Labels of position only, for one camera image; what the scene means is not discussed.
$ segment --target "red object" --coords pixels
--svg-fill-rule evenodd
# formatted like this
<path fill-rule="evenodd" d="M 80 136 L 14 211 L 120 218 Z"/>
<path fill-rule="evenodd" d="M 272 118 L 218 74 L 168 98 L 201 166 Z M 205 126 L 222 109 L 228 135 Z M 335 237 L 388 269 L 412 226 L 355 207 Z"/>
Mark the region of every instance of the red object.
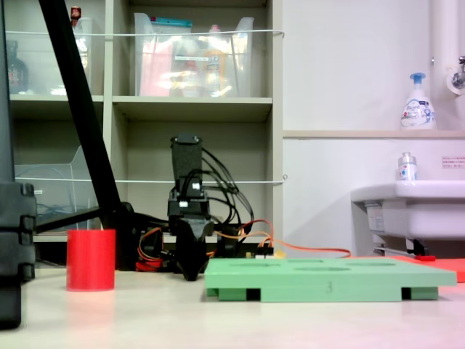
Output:
<path fill-rule="evenodd" d="M 163 266 L 163 260 L 160 258 L 158 260 L 136 262 L 136 271 L 159 271 Z"/>
<path fill-rule="evenodd" d="M 420 262 L 434 262 L 436 260 L 435 256 L 415 256 L 416 260 Z"/>
<path fill-rule="evenodd" d="M 68 291 L 115 288 L 115 231 L 69 230 L 66 268 Z"/>
<path fill-rule="evenodd" d="M 395 256 L 395 257 L 390 257 L 390 258 L 395 258 L 396 260 L 403 260 L 403 261 L 410 262 L 410 263 L 427 265 L 433 268 L 455 271 L 457 273 L 457 282 L 465 282 L 465 259 L 464 258 L 438 259 L 434 261 L 415 260 L 413 258 L 403 257 L 403 256 Z"/>

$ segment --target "clear plastic bin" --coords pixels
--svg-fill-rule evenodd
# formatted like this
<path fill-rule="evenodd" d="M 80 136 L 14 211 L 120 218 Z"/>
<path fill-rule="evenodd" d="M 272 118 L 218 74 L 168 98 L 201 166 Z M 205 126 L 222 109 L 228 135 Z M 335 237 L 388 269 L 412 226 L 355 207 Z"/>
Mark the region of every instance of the clear plastic bin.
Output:
<path fill-rule="evenodd" d="M 37 222 L 97 206 L 97 199 L 92 182 L 89 181 L 89 170 L 81 147 L 69 164 L 16 165 L 15 177 L 17 182 L 27 182 L 34 186 L 37 199 Z M 100 228 L 99 220 L 80 222 L 60 228 L 58 231 L 88 228 Z"/>
<path fill-rule="evenodd" d="M 93 77 L 94 74 L 98 75 L 92 64 L 92 45 L 96 43 L 92 43 L 92 37 L 86 35 L 90 33 L 92 19 L 81 18 L 75 28 L 76 43 L 91 91 L 100 95 L 102 91 L 96 82 L 97 77 Z M 66 95 L 48 34 L 7 33 L 7 59 L 10 93 Z"/>
<path fill-rule="evenodd" d="M 157 36 L 150 18 L 134 14 L 137 96 L 251 97 L 253 18 L 237 33 Z"/>

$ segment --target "white pipe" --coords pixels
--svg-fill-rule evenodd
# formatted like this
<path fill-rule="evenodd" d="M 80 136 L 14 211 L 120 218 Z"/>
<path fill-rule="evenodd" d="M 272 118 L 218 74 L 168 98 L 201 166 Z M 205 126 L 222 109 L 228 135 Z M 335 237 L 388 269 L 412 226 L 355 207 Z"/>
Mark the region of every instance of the white pipe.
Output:
<path fill-rule="evenodd" d="M 458 114 L 456 97 L 462 91 L 452 87 L 458 72 L 460 54 L 460 0 L 431 0 L 432 11 L 432 68 L 431 93 L 440 129 L 456 129 Z"/>

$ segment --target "red cylinder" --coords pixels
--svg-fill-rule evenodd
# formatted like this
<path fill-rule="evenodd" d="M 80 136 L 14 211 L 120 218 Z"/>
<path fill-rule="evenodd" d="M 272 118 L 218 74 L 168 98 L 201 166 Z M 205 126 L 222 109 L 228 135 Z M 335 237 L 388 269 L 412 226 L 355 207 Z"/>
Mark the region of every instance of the red cylinder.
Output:
<path fill-rule="evenodd" d="M 107 291 L 115 288 L 115 235 L 111 229 L 68 231 L 68 291 Z"/>

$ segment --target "green foam board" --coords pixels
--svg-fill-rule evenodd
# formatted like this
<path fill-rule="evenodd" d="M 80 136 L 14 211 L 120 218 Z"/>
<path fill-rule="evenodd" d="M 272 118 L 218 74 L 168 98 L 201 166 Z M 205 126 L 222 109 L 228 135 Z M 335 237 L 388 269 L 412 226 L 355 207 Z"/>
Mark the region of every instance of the green foam board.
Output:
<path fill-rule="evenodd" d="M 456 274 L 401 260 L 221 259 L 205 271 L 207 297 L 262 302 L 381 302 L 436 300 L 438 286 L 456 285 Z"/>

